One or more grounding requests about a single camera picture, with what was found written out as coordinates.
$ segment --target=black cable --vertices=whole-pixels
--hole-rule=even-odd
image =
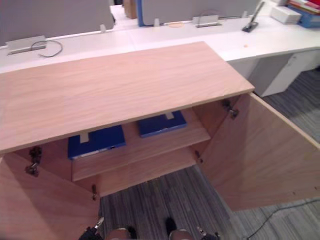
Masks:
[[[55,41],[55,40],[44,40],[44,41],[36,41],[36,42],[32,43],[32,45],[31,45],[31,51],[33,50],[33,47],[34,47],[35,44],[47,43],[47,42],[59,44],[59,45],[60,45],[60,50],[59,50],[57,53],[55,53],[55,54],[53,54],[53,55],[50,55],[50,56],[38,54],[38,55],[41,56],[41,57],[44,57],[44,58],[52,58],[52,57],[54,57],[54,56],[57,56],[57,55],[58,55],[59,53],[61,53],[62,50],[64,49],[64,46],[62,45],[61,42],[58,42],[58,41]]]
[[[268,216],[268,217],[266,218],[266,220],[262,223],[262,225],[261,225],[254,233],[252,233],[250,236],[248,236],[246,239],[247,239],[247,240],[250,240],[250,238],[252,238],[254,235],[256,235],[256,234],[264,227],[264,225],[269,221],[269,219],[270,219],[274,214],[276,214],[277,212],[282,211],[282,210],[286,210],[286,209],[293,209],[293,208],[302,207],[302,206],[304,206],[304,205],[312,204],[312,203],[315,203],[315,202],[320,202],[320,199],[316,199],[316,200],[312,200],[312,201],[307,201],[307,202],[305,202],[305,203],[301,203],[301,204],[297,204],[297,205],[293,205],[293,206],[286,206],[286,207],[282,207],[282,208],[279,208],[279,209],[275,210],[273,213],[271,213],[270,216]]]

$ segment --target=blue binder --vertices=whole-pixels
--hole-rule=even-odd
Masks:
[[[171,117],[167,115],[159,115],[139,120],[139,133],[142,138],[166,133],[187,126],[187,122],[181,111],[172,112]]]
[[[68,158],[71,160],[126,145],[121,125],[88,133],[89,141],[80,143],[80,135],[69,137]]]

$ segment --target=black shoe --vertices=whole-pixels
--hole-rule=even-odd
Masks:
[[[165,228],[166,228],[166,233],[168,236],[170,236],[170,233],[174,230],[177,230],[177,225],[175,220],[172,217],[168,217],[165,220]]]
[[[138,239],[137,238],[137,232],[136,232],[136,229],[134,227],[128,226],[126,229],[130,233],[130,239]]]

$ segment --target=pant leg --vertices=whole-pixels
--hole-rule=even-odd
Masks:
[[[169,240],[195,240],[187,230],[174,230],[170,233]]]
[[[130,239],[130,233],[125,228],[112,230],[105,240],[127,240]]]

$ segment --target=cabinet door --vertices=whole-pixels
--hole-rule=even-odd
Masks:
[[[254,94],[242,95],[201,155],[232,210],[320,195],[319,144]]]
[[[23,240],[76,240],[98,219],[92,194],[14,154],[0,160],[0,237]]]

